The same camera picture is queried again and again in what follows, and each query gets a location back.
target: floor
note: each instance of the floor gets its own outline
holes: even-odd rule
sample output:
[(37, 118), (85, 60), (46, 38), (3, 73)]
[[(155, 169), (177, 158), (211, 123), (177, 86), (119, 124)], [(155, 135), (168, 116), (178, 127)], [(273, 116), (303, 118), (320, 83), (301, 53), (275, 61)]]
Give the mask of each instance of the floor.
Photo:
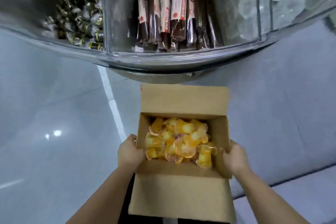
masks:
[[(0, 222), (64, 223), (136, 134), (140, 82), (0, 35)], [(230, 88), (230, 135), (269, 184), (336, 163), (335, 37), (318, 22), (188, 83)]]

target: forearm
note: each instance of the forearm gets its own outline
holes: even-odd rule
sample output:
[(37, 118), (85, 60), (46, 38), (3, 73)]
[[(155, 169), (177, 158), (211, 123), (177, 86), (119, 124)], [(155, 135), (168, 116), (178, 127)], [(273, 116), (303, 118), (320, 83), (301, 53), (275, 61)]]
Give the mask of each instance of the forearm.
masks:
[(259, 224), (309, 224), (252, 171), (237, 178)]
[(132, 175), (118, 167), (66, 224), (117, 224)]

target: cardboard box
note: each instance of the cardboard box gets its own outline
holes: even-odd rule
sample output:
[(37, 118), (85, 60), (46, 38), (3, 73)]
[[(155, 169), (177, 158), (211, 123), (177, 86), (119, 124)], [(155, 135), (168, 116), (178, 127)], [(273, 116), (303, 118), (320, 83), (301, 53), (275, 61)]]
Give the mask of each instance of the cardboard box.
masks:
[[(178, 117), (205, 120), (211, 141), (229, 149), (228, 103), (225, 87), (142, 84), (137, 147), (145, 148), (150, 118)], [(213, 157), (212, 169), (192, 163), (144, 161), (135, 176), (128, 212), (235, 223), (229, 178), (220, 153)]]

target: box flap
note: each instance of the box flap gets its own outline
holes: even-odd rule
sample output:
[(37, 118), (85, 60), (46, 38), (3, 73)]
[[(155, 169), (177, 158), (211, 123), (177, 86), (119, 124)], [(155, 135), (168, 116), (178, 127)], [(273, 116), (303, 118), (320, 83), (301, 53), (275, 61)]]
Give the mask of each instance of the box flap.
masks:
[(129, 214), (235, 223), (229, 181), (136, 174)]
[(141, 112), (226, 115), (229, 89), (180, 84), (141, 84)]

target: glass display case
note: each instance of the glass display case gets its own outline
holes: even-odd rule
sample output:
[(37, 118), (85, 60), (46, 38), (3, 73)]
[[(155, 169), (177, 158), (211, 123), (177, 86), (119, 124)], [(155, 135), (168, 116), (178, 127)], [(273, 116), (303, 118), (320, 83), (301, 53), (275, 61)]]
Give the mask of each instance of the glass display case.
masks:
[(101, 0), (104, 43), (99, 50), (45, 33), (41, 21), (59, 8), (58, 1), (1, 0), (0, 28), (31, 45), (110, 67), (132, 79), (171, 75), (174, 82), (272, 44), (336, 8), (336, 0), (204, 0), (207, 22), (210, 14), (216, 21), (209, 34), (215, 32), (220, 44), (202, 49), (181, 44), (177, 52), (158, 52), (137, 44), (138, 0)]

